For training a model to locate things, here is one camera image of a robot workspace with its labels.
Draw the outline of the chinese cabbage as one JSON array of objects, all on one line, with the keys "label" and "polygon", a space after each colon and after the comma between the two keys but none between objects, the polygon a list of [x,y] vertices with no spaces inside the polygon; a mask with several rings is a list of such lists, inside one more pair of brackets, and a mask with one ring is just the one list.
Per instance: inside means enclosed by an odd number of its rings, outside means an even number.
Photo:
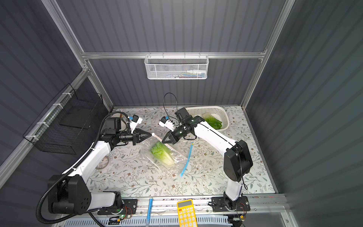
[{"label": "chinese cabbage", "polygon": [[213,118],[213,115],[210,114],[210,113],[204,113],[202,115],[202,117],[203,117],[203,119],[208,120],[208,119],[212,119]]},{"label": "chinese cabbage", "polygon": [[175,164],[171,150],[162,142],[157,142],[153,145],[150,152],[155,159],[166,166],[173,166]]},{"label": "chinese cabbage", "polygon": [[222,122],[213,117],[212,119],[206,120],[206,122],[213,127],[215,130],[220,130],[222,128]]}]

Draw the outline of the clear zip-top bag blue seal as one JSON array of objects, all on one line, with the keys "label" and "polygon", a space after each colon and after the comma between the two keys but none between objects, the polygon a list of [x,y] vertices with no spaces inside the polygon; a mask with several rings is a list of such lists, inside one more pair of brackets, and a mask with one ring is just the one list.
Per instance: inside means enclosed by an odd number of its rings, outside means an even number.
[{"label": "clear zip-top bag blue seal", "polygon": [[189,161],[189,158],[186,155],[182,154],[181,152],[177,151],[174,147],[172,147],[168,144],[165,144],[165,145],[171,150],[172,157],[175,161],[175,164],[173,166],[166,166],[166,165],[162,164],[161,162],[159,162],[157,159],[156,159],[156,161],[160,165],[165,167],[170,173],[183,177],[185,174],[186,168],[187,168],[187,163]]}]

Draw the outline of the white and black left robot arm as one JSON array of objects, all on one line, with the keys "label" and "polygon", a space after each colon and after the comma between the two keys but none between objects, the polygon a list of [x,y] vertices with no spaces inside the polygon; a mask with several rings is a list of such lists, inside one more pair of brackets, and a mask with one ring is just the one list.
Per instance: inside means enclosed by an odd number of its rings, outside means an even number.
[{"label": "white and black left robot arm", "polygon": [[112,208],[114,215],[127,211],[119,192],[92,193],[87,181],[99,163],[116,146],[133,145],[151,137],[151,133],[138,129],[142,118],[128,116],[119,111],[106,115],[89,149],[61,175],[53,175],[48,189],[36,206],[36,219],[43,224],[56,224],[84,213],[94,218],[93,213],[102,208]]}]

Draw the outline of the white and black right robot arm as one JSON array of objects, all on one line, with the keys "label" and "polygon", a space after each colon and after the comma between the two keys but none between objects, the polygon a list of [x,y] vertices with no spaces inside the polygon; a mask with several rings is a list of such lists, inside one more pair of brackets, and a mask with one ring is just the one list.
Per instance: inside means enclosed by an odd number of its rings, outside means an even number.
[{"label": "white and black right robot arm", "polygon": [[164,116],[159,125],[169,129],[169,132],[162,139],[164,144],[176,144],[181,138],[189,133],[195,138],[203,139],[214,147],[224,157],[223,170],[228,177],[228,183],[223,195],[224,205],[234,211],[240,205],[243,195],[242,188],[246,188],[244,176],[250,172],[253,161],[245,141],[235,141],[214,129],[202,117],[193,117],[186,108],[179,109],[175,115],[179,126],[175,126],[170,117]]}]

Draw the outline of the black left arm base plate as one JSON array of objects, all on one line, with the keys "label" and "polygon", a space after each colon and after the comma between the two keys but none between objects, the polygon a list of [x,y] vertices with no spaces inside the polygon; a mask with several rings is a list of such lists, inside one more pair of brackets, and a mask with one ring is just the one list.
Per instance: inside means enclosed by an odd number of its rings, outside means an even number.
[{"label": "black left arm base plate", "polygon": [[136,213],[137,199],[116,200],[110,207],[101,208],[98,215],[133,215]]}]

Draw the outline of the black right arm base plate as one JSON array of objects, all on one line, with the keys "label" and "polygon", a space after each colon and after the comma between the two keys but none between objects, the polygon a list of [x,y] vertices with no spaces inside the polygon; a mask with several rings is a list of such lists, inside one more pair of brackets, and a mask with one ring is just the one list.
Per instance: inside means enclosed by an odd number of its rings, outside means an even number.
[{"label": "black right arm base plate", "polygon": [[227,196],[212,197],[208,202],[208,206],[212,207],[214,212],[228,211],[250,211],[250,203],[246,196],[240,196],[236,201],[230,200]]}]

